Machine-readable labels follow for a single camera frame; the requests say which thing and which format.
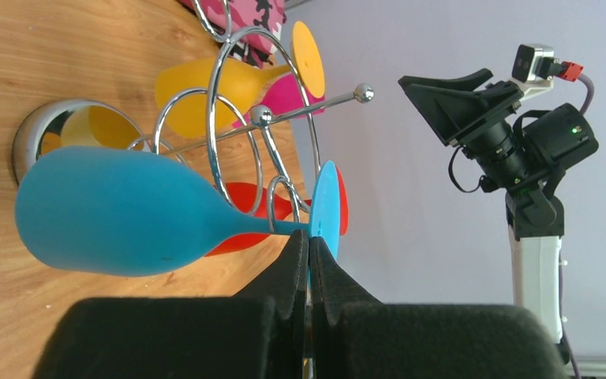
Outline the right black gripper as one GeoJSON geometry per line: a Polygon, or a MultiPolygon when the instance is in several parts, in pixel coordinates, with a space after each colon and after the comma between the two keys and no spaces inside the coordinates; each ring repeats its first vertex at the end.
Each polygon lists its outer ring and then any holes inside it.
{"type": "Polygon", "coordinates": [[[512,81],[477,90],[492,77],[480,69],[455,79],[403,76],[398,84],[443,145],[477,161],[487,181],[522,181],[529,161],[506,118],[523,92],[512,81]]]}

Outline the blue wine glass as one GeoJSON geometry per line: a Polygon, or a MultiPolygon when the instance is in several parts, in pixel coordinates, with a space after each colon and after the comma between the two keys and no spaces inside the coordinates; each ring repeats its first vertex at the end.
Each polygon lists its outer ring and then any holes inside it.
{"type": "Polygon", "coordinates": [[[336,166],[326,162],[307,223],[243,213],[193,169],[151,152],[70,146],[40,158],[19,185],[14,219],[26,249],[52,268],[153,276],[200,259],[235,235],[340,242],[336,166]]]}

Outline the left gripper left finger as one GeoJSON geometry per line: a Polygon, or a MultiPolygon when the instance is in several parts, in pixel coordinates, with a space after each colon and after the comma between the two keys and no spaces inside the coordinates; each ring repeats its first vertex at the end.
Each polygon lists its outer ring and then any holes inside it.
{"type": "Polygon", "coordinates": [[[230,297],[86,298],[58,322],[36,378],[299,378],[309,237],[230,297]]]}

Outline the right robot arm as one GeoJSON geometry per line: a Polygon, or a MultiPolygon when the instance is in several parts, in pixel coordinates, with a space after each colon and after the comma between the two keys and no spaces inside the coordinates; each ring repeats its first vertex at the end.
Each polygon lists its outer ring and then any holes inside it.
{"type": "Polygon", "coordinates": [[[404,76],[399,85],[440,141],[479,164],[477,188],[505,190],[514,301],[535,314],[565,362],[573,354],[563,328],[561,247],[564,207],[556,190],[567,171],[599,147],[585,109],[564,103],[514,114],[522,101],[574,81],[570,63],[528,69],[492,81],[480,69],[456,79],[404,76]]]}

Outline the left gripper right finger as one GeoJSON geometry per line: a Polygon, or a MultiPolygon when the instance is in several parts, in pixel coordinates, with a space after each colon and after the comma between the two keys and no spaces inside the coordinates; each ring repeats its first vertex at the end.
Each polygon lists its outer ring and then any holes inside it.
{"type": "Polygon", "coordinates": [[[318,378],[563,378],[557,348],[527,310],[391,304],[309,245],[312,352],[318,378]]]}

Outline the chrome wine glass rack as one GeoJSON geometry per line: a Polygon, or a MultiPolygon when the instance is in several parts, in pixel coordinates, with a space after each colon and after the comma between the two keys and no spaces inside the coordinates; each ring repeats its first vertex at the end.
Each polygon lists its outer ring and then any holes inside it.
{"type": "MultiPolygon", "coordinates": [[[[219,168],[217,156],[217,144],[219,141],[237,135],[246,135],[251,145],[252,155],[256,167],[256,184],[259,188],[266,189],[266,211],[267,217],[275,217],[275,187],[264,184],[262,159],[260,150],[254,137],[255,132],[260,132],[264,140],[267,152],[277,171],[277,179],[280,182],[289,183],[290,176],[286,171],[279,150],[274,141],[272,129],[276,124],[293,118],[306,118],[313,122],[314,115],[329,107],[349,101],[367,103],[373,99],[374,91],[369,84],[359,84],[352,92],[334,98],[311,104],[306,95],[301,76],[295,66],[292,51],[292,40],[290,49],[282,46],[268,31],[259,27],[246,27],[232,32],[229,27],[221,36],[210,35],[219,45],[219,53],[215,57],[215,65],[212,70],[211,80],[208,88],[188,88],[180,91],[170,98],[163,109],[159,109],[154,129],[143,132],[134,121],[120,112],[115,107],[109,106],[89,99],[66,99],[50,102],[35,109],[29,114],[19,126],[13,139],[11,149],[11,164],[14,178],[20,182],[27,171],[44,155],[58,148],[68,146],[91,146],[99,148],[114,148],[121,150],[134,150],[143,152],[156,152],[164,156],[173,156],[177,161],[184,161],[184,152],[199,147],[207,149],[209,165],[214,177],[215,184],[220,194],[230,205],[238,208],[229,195],[225,181],[219,168]],[[243,118],[243,114],[226,97],[218,93],[219,75],[223,70],[224,62],[230,58],[230,50],[242,38],[250,34],[259,34],[269,38],[276,48],[275,68],[286,65],[297,79],[299,92],[301,94],[303,108],[296,109],[284,114],[273,114],[271,109],[264,105],[250,107],[249,118],[251,125],[243,118]],[[166,117],[170,110],[187,96],[204,94],[206,102],[206,134],[202,137],[186,138],[176,134],[166,123],[166,117]],[[231,124],[240,120],[242,127],[234,129],[231,124]]],[[[305,200],[296,191],[292,190],[288,197],[293,211],[291,215],[299,212],[310,212],[312,201],[305,200]]],[[[246,211],[255,216],[261,202],[261,195],[254,197],[253,206],[246,211]]]]}

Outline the pink wine glass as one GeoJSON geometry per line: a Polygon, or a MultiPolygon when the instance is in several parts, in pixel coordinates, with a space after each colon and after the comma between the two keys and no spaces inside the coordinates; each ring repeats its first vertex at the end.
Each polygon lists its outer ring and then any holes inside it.
{"type": "MultiPolygon", "coordinates": [[[[319,103],[325,100],[325,97],[320,98],[314,97],[307,88],[305,88],[306,95],[311,104],[319,103]]],[[[264,105],[271,109],[273,114],[279,115],[290,111],[294,111],[299,108],[303,108],[303,100],[299,92],[297,79],[292,73],[288,73],[279,79],[277,79],[270,87],[265,91],[264,95],[252,105],[264,105]]],[[[251,108],[243,114],[243,118],[247,122],[247,125],[251,125],[249,118],[249,111],[251,108]]],[[[236,120],[231,124],[232,128],[237,129],[243,126],[240,120],[236,120]]]]}

